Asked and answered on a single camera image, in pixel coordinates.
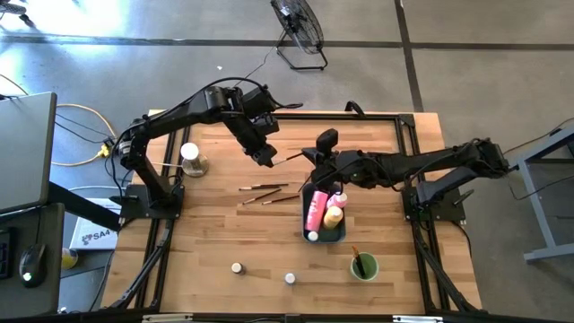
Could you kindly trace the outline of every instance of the wooden table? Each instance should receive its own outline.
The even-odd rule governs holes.
[[[437,114],[418,113],[414,118],[421,151],[444,148]],[[339,131],[338,150],[398,151],[395,126],[384,121],[280,120],[281,130],[268,136],[268,142],[277,149],[278,156],[287,157],[302,147],[313,146],[317,136],[330,127]],[[238,191],[252,184],[289,182],[272,197],[294,194],[312,170],[310,162],[297,158],[272,169],[259,167],[243,154],[223,124],[195,125],[191,129],[189,140],[207,156],[210,168],[200,179],[185,177],[184,210],[171,242],[162,312],[424,312],[411,226],[403,220],[398,193],[390,188],[346,186],[350,201],[345,208],[346,238],[342,243],[312,245],[301,237],[298,199],[242,205],[242,201],[262,191]],[[152,162],[162,162],[166,142],[167,136],[150,143],[148,157]],[[438,175],[430,174],[428,178]],[[103,306],[116,300],[140,270],[149,226],[150,221],[137,220],[120,232]],[[452,223],[436,226],[446,272],[465,297],[480,308],[465,236]],[[364,283],[352,278],[351,245],[376,256],[380,271],[373,281]],[[234,275],[230,269],[234,262],[243,264],[247,273]],[[285,284],[286,273],[296,275],[294,286]],[[146,300],[152,295],[155,275],[154,269]],[[430,280],[438,304],[432,274]]]

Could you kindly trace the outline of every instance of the electric fan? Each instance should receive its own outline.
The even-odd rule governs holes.
[[[283,27],[283,34],[275,49],[277,54],[289,65],[292,70],[321,70],[325,69],[328,62],[323,54],[323,31],[317,21],[317,17],[311,10],[311,7],[305,0],[272,0],[271,6],[279,18],[279,23]],[[295,44],[305,53],[321,54],[323,61],[322,66],[304,66],[297,67],[293,65],[279,49],[279,44],[285,37],[291,37]]]

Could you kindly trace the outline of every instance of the concrete floor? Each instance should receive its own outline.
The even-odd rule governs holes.
[[[281,31],[267,1],[258,0],[174,0],[170,5],[145,0],[27,3],[36,29],[6,15],[0,21],[3,33],[275,40]],[[309,0],[309,4],[327,40],[401,40],[393,0]],[[574,3],[568,0],[404,0],[403,5],[411,41],[574,41]],[[29,92],[53,91],[61,103],[94,107],[120,130],[148,109],[169,108],[207,82],[248,73],[268,50],[0,43],[0,71]],[[287,52],[298,59],[316,58],[296,48]],[[306,109],[340,110],[345,102],[355,100],[365,110],[413,111],[401,48],[326,48],[325,52],[330,66],[323,73],[293,72],[273,54],[253,78],[268,83],[277,100],[303,101]],[[419,49],[413,51],[413,59],[423,108],[439,113],[447,144],[489,136],[507,149],[574,114],[572,51]],[[0,82],[0,89],[7,86]],[[83,111],[61,113],[105,130]],[[58,129],[53,160],[79,161],[96,149]],[[52,167],[51,179],[66,188],[112,185],[103,161],[73,169]],[[466,228],[484,308],[498,314],[572,320],[574,257],[525,264],[524,252],[544,246],[529,202],[516,202],[505,180],[478,179],[467,186],[475,189],[465,201]],[[115,192],[79,193],[109,196]],[[65,244],[73,224],[74,218],[67,217]],[[81,269],[89,270],[103,266],[107,255],[85,259]],[[63,279],[61,305],[87,310],[101,274],[96,269]],[[77,297],[80,292],[85,297]]]

